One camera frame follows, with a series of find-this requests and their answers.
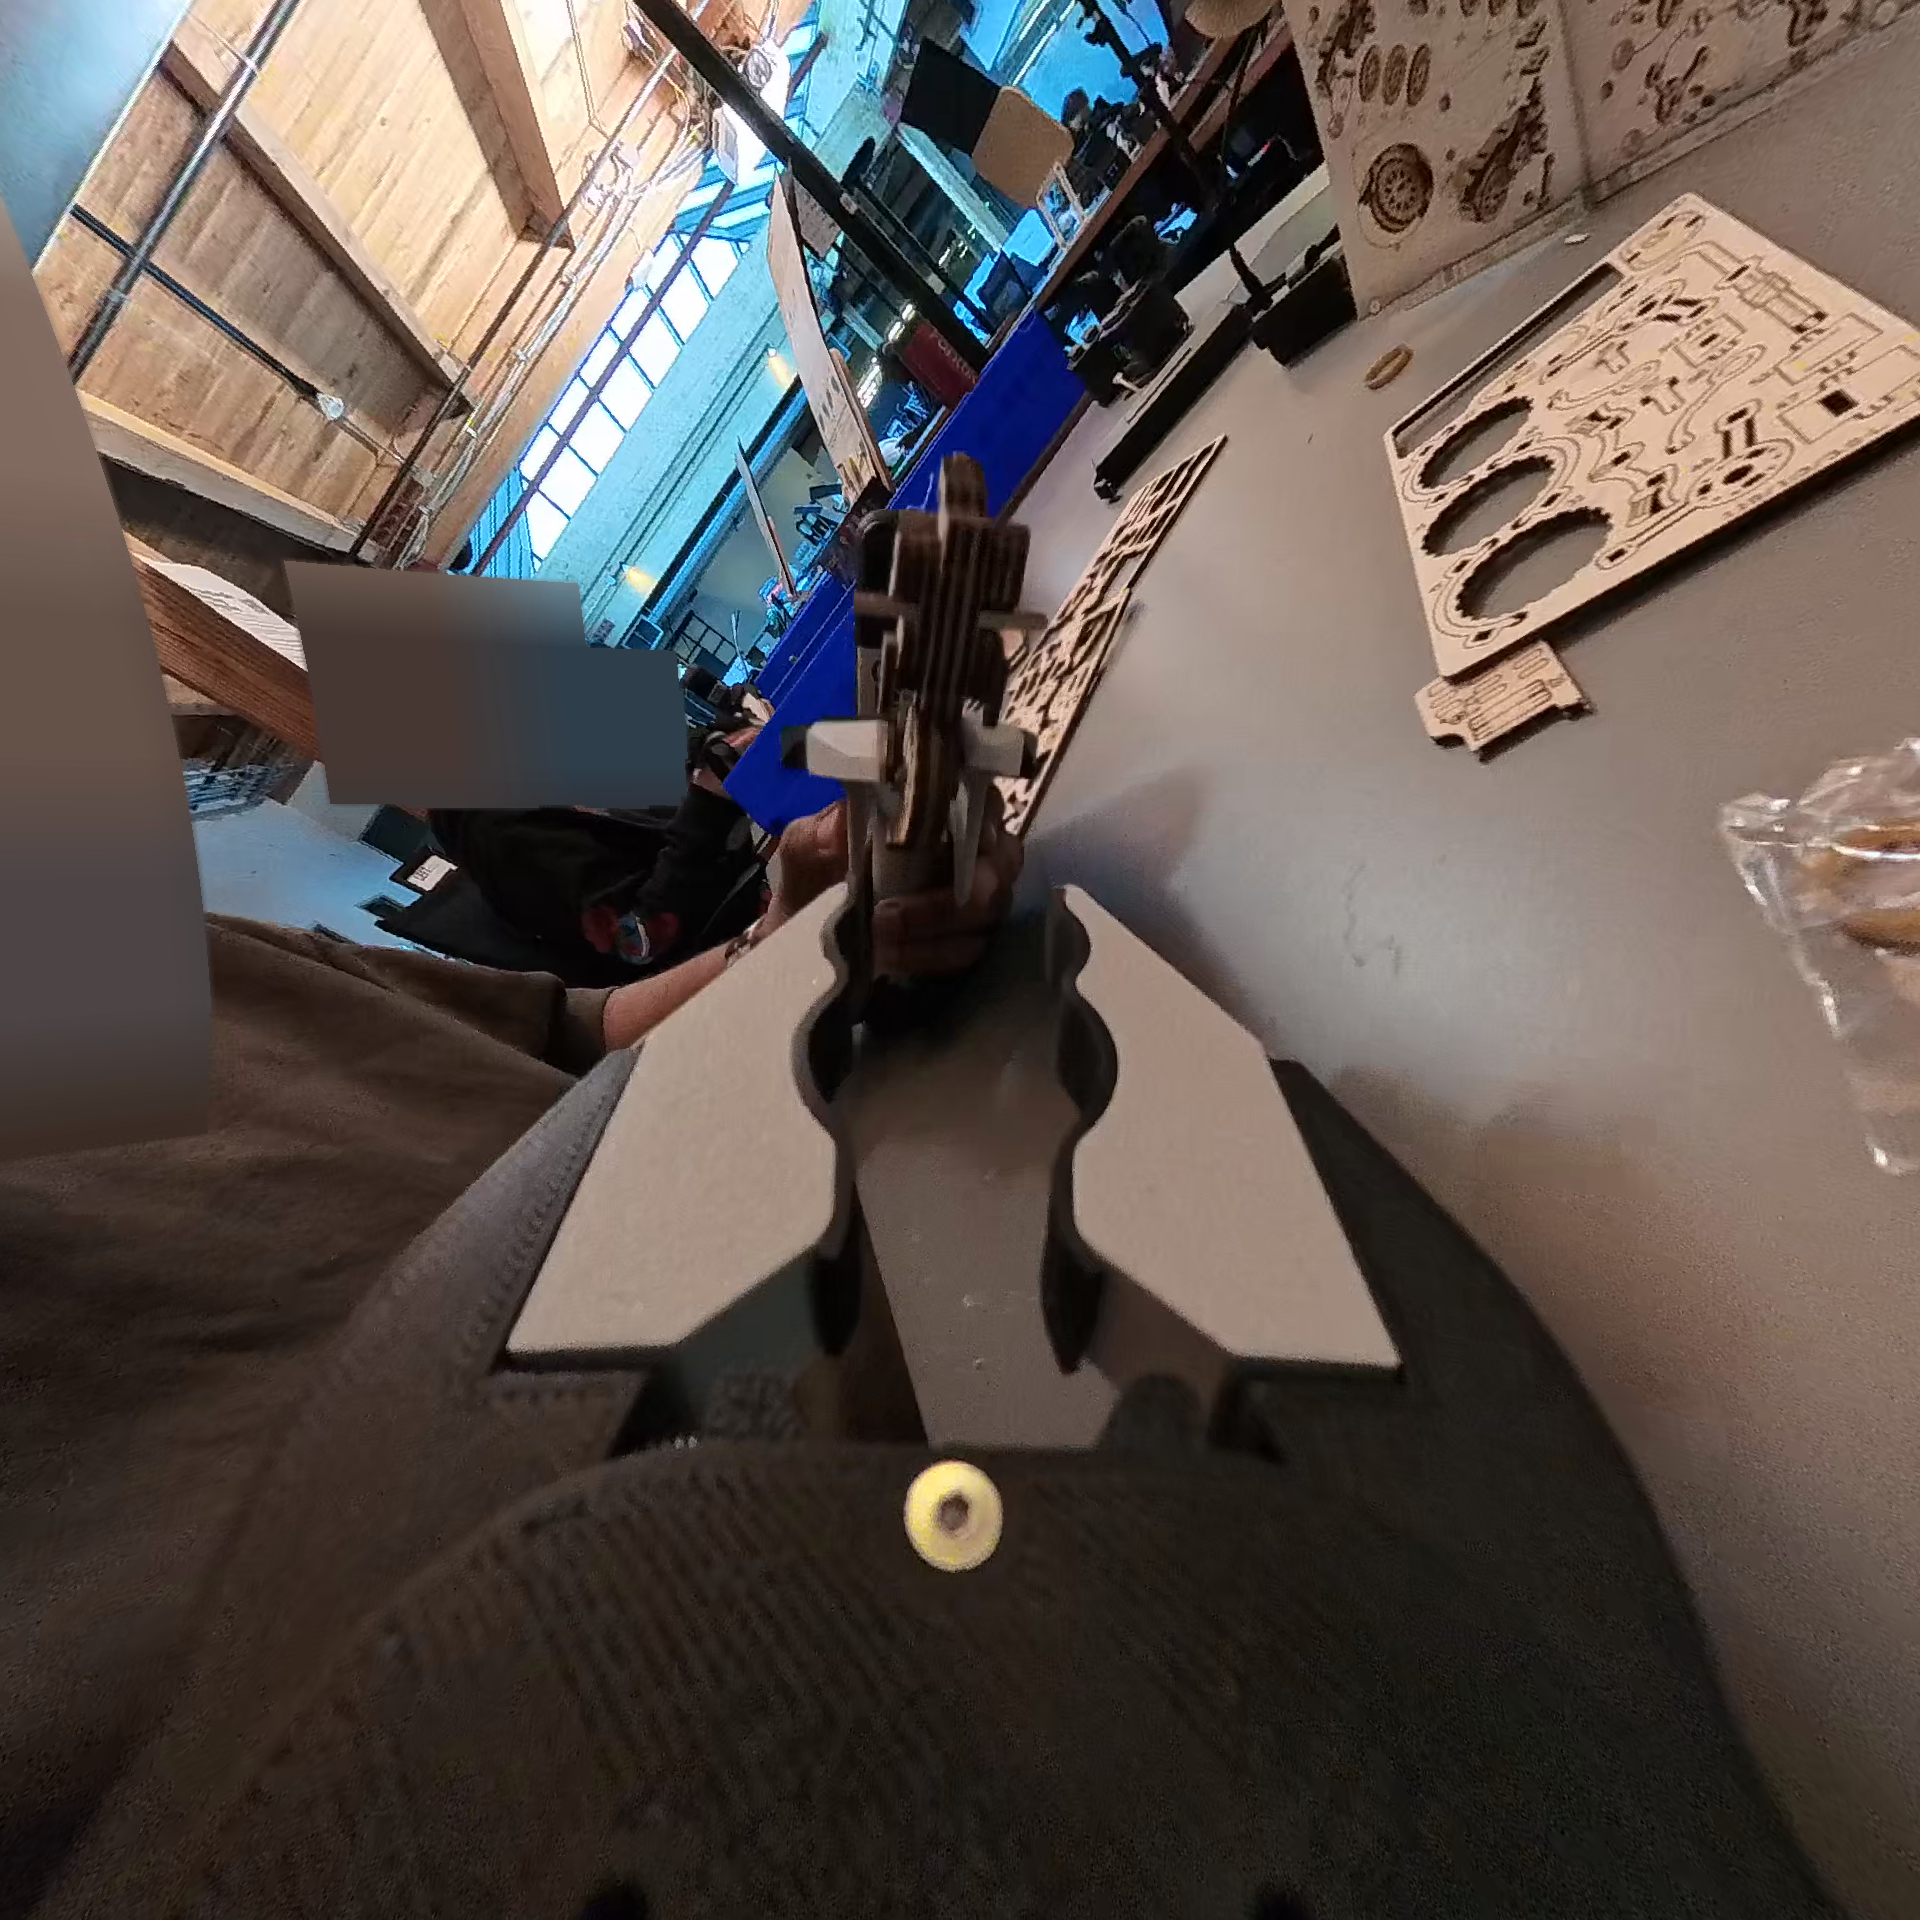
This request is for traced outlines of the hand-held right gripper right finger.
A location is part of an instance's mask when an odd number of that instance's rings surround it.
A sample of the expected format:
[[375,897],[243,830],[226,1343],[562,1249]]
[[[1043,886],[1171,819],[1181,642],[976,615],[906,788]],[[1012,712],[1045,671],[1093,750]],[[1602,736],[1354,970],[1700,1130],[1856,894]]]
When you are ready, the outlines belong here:
[[1060,1372],[1392,1378],[1396,1340],[1262,1043],[1077,886],[1045,964],[1072,1104],[1039,1273]]

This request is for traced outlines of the wooden puzzle model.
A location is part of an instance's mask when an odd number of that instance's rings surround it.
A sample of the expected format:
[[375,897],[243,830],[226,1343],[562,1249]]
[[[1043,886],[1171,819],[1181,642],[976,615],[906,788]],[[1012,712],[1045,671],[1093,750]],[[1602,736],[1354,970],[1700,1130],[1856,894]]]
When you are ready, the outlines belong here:
[[1002,722],[1012,660],[1046,619],[1023,607],[1028,534],[990,513],[966,454],[940,468],[933,511],[862,528],[854,585],[854,719],[895,724],[903,770],[890,842],[923,846],[963,783],[963,715]]

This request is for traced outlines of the person's left forearm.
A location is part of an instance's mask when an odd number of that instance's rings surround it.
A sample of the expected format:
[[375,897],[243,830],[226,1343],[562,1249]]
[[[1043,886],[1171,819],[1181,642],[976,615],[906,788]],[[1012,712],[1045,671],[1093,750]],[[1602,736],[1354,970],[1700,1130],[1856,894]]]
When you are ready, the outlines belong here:
[[776,929],[779,915],[767,907],[727,946],[699,952],[667,971],[615,988],[603,1001],[603,1052],[612,1055],[642,1044],[664,1019],[732,971]]

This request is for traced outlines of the grey desk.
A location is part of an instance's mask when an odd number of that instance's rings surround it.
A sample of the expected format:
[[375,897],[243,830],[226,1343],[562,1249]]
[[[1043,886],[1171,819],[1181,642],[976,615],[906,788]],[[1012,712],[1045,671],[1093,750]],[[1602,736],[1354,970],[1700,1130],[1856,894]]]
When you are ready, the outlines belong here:
[[1639,1466],[1834,1894],[1916,1916],[1916,1178],[1718,809],[1916,734],[1916,443],[1558,642],[1590,713],[1435,747],[1386,433],[1683,192],[1916,321],[1916,12],[1560,231],[1295,369],[1226,435],[1026,844],[1408,1166]]

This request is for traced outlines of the person's left hand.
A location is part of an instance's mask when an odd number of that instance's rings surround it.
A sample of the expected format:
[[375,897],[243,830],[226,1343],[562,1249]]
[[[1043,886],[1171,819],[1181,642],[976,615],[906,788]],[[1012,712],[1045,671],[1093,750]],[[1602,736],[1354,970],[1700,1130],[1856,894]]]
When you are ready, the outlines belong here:
[[[984,953],[1012,911],[1023,854],[1002,819],[1002,795],[988,794],[976,868],[964,902],[940,883],[917,897],[876,904],[871,968],[877,977],[919,979],[964,971]],[[847,879],[847,817],[844,803],[783,827],[771,868],[773,892],[756,923],[764,943],[813,899]]]

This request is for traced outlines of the dense wooden puzzle sheet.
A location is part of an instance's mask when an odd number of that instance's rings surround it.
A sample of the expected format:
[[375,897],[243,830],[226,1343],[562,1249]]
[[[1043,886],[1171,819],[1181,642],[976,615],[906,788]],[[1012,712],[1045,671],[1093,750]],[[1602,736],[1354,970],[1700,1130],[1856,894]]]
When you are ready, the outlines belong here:
[[1133,590],[1227,446],[1220,435],[1133,492],[1093,560],[1006,682],[1002,722],[1026,732],[1028,769],[997,777],[1004,830],[1022,839],[1104,680]]

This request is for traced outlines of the blue partition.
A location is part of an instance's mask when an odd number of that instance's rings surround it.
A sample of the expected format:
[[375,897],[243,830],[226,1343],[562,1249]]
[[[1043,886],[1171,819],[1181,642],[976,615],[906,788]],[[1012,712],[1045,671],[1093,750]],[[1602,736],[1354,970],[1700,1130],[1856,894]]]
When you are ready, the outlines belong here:
[[[948,415],[909,467],[895,489],[895,505],[933,511],[943,458],[966,454],[984,474],[990,513],[1006,513],[1085,400],[1087,391],[1070,370],[1054,328],[1039,311],[1028,311],[991,355],[971,396]],[[782,736],[787,729],[853,715],[854,660],[853,590],[827,580],[806,596],[759,672],[756,689],[774,712],[727,783],[732,801],[759,830],[779,834],[842,795],[836,783],[788,770]]]

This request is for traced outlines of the long black bar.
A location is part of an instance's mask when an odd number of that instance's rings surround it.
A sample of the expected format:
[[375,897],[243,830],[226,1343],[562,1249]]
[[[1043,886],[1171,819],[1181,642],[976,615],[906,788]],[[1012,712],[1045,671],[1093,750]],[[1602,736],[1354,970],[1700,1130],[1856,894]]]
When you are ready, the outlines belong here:
[[1152,388],[1119,424],[1110,443],[1093,467],[1093,495],[1101,500],[1118,500],[1119,492],[1188,412],[1210,396],[1235,356],[1248,345],[1260,306],[1250,300],[1227,303],[1207,328],[1173,355],[1167,369],[1157,375]]

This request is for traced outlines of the person's brown shirt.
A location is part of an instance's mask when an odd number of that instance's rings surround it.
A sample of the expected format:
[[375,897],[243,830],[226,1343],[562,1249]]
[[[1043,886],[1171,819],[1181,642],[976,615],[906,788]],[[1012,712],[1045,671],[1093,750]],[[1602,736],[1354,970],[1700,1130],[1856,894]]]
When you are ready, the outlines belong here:
[[344,1320],[606,1049],[608,991],[252,919],[205,935],[208,1130],[5,1166],[5,1916],[163,1713]]

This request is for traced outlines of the small wooden puzzle sheet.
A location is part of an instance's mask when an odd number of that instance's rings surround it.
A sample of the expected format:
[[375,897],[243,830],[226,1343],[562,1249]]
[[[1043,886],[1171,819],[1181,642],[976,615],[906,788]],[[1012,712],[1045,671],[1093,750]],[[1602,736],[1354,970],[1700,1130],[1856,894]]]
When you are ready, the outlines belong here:
[[1487,761],[1523,736],[1594,710],[1560,656],[1532,641],[1461,680],[1434,680],[1415,695],[1429,740]]

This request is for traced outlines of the black device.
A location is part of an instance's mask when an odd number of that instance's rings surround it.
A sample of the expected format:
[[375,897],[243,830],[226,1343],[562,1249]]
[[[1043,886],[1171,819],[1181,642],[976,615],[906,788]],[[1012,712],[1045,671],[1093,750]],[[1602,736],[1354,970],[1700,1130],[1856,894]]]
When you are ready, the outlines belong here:
[[1250,345],[1266,352],[1280,369],[1295,369],[1356,319],[1357,303],[1346,250],[1331,235],[1310,247],[1285,278],[1271,306],[1252,323]]

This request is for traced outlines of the brown wooden board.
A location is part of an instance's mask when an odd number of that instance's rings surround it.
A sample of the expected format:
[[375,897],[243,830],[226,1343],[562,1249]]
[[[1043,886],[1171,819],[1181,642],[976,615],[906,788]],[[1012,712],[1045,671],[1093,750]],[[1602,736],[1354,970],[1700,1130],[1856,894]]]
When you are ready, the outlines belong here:
[[127,551],[163,675],[320,761],[320,732],[304,666],[256,639],[160,570],[140,545]]

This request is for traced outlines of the clear plastic bag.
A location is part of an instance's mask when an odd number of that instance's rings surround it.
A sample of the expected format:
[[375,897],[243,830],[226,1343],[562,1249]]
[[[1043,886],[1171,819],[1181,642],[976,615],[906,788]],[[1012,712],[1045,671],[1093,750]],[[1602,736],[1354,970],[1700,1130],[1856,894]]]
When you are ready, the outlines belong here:
[[1798,799],[1718,809],[1718,839],[1840,1049],[1868,1156],[1918,1170],[1918,738]]

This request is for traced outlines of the wooden puzzle sheet round holes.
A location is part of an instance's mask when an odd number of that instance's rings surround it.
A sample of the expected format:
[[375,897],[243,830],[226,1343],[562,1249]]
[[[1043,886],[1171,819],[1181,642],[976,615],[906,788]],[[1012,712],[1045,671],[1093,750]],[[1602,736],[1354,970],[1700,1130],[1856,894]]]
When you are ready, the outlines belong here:
[[1916,417],[1916,324],[1669,202],[1386,435],[1435,672],[1548,636]]

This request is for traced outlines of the upright plywood sheets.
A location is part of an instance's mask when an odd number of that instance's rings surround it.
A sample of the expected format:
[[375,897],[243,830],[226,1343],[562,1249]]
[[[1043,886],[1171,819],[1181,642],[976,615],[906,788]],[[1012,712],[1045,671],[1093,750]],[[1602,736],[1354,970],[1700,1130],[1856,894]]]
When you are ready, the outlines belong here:
[[1554,2],[1285,2],[1363,315],[1512,250],[1587,186]]

